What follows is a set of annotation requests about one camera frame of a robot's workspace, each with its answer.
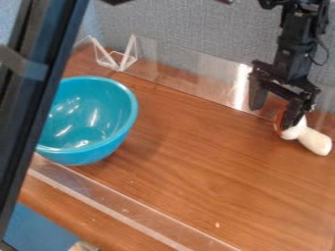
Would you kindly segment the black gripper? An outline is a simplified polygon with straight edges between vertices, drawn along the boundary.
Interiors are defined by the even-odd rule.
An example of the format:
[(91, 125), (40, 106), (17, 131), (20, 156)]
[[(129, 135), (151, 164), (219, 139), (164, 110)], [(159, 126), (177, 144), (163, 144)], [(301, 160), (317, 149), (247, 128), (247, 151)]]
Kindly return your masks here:
[(285, 99), (289, 104), (280, 121), (280, 129), (285, 130), (299, 123), (304, 112), (312, 110), (320, 93), (320, 89), (308, 80), (317, 40), (292, 40), (280, 36), (277, 42), (273, 63), (252, 61), (248, 107), (251, 111), (261, 109), (269, 92)]

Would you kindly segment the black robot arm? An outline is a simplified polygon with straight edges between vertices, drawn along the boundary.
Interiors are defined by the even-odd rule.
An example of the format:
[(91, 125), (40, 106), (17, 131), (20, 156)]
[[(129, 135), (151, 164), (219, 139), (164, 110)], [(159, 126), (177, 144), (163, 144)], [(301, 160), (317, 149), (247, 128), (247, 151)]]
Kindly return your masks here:
[(248, 108), (263, 108), (268, 93), (272, 92), (288, 101), (287, 110), (279, 119), (279, 129), (296, 126), (301, 117), (315, 107), (320, 89), (307, 76), (311, 65), (323, 66), (313, 59), (317, 46), (329, 56), (320, 40), (328, 25), (329, 0), (257, 0), (265, 10), (281, 6), (277, 49), (272, 64), (252, 61), (248, 74)]

